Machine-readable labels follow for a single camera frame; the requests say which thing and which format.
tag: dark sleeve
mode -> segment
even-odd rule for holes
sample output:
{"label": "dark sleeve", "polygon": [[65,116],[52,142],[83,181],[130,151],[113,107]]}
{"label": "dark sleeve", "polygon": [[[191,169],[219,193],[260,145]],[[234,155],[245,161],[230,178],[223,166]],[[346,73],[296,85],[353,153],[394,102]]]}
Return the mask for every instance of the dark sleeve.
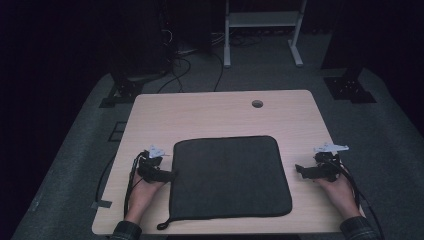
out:
{"label": "dark sleeve", "polygon": [[135,223],[121,221],[113,231],[110,239],[113,240],[138,240],[141,235],[141,228]]}
{"label": "dark sleeve", "polygon": [[364,217],[353,217],[340,225],[343,235],[347,240],[375,240],[379,239],[377,233]]}

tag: person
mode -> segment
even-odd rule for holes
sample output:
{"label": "person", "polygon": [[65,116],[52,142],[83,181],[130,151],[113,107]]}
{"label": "person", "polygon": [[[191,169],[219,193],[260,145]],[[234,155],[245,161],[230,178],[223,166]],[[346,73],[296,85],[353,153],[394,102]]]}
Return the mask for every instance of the person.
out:
{"label": "person", "polygon": [[[315,179],[328,195],[331,203],[337,208],[344,221],[340,230],[346,239],[375,240],[378,235],[366,218],[362,217],[356,207],[352,187],[344,175],[334,182]],[[164,185],[162,182],[147,183],[138,174],[134,174],[133,189],[128,202],[128,213],[124,220],[116,226],[111,239],[138,240],[141,235],[140,221],[150,205],[156,192]]]}

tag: black pad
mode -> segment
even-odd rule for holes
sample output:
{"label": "black pad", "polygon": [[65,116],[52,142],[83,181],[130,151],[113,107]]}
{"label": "black pad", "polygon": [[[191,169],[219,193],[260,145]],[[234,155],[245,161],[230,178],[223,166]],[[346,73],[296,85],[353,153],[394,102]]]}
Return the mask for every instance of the black pad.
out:
{"label": "black pad", "polygon": [[292,199],[277,142],[269,136],[205,138],[175,144],[170,218],[283,216]]}

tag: light wood tabletop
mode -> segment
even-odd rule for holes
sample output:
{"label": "light wood tabletop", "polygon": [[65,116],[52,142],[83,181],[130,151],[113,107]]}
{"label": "light wood tabletop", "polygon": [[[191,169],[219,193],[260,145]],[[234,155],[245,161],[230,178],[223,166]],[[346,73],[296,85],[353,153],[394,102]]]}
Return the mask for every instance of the light wood tabletop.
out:
{"label": "light wood tabletop", "polygon": [[[252,102],[261,101],[256,108]],[[279,146],[293,200],[281,217],[228,218],[157,224],[169,217],[170,183],[156,194],[141,227],[143,234],[249,234],[338,232],[342,218],[324,191],[296,172],[315,166],[313,148],[332,143],[312,94],[306,90],[140,95],[134,102],[121,144],[93,222],[95,234],[110,235],[123,219],[125,192],[134,158],[155,145],[165,151],[162,170],[171,170],[174,144],[188,139],[268,135]]]}

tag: hand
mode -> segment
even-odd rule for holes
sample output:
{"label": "hand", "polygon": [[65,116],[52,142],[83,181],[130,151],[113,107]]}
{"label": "hand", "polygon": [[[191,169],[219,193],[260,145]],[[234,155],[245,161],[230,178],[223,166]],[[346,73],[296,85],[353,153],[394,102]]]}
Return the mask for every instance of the hand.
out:
{"label": "hand", "polygon": [[137,172],[134,174],[133,189],[128,201],[128,212],[126,221],[140,224],[143,213],[150,205],[156,192],[163,186],[163,182],[148,183],[141,179]]}
{"label": "hand", "polygon": [[314,182],[321,185],[344,220],[361,216],[353,197],[352,186],[343,174],[334,182],[325,179],[315,179]]}

